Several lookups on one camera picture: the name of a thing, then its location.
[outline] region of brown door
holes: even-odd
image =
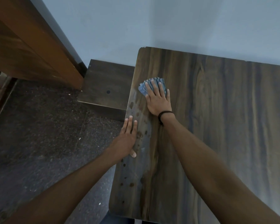
[[[30,0],[0,0],[0,71],[81,89],[79,69]]]

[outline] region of bracelet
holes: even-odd
[[[161,121],[161,116],[164,114],[164,113],[173,113],[172,111],[162,111],[159,115],[158,115],[158,119],[159,119],[159,122],[162,126],[164,126],[164,124],[162,123]]]

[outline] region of wooden tabletop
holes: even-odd
[[[165,79],[177,120],[280,215],[280,66],[150,47],[139,50],[126,113],[139,122],[137,157],[116,165],[111,213],[159,223],[218,223],[138,91],[153,77]]]

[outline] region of floor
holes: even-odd
[[[0,222],[91,161],[122,123],[77,102],[79,91],[18,80],[0,115]],[[108,211],[113,166],[66,223],[99,223]]]

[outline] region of person's right arm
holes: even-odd
[[[154,84],[146,84],[149,111],[158,116],[171,111],[170,93],[165,97]],[[182,167],[198,194],[220,223],[280,223],[280,216],[271,210],[228,169],[219,156],[175,118],[173,113],[161,116]]]

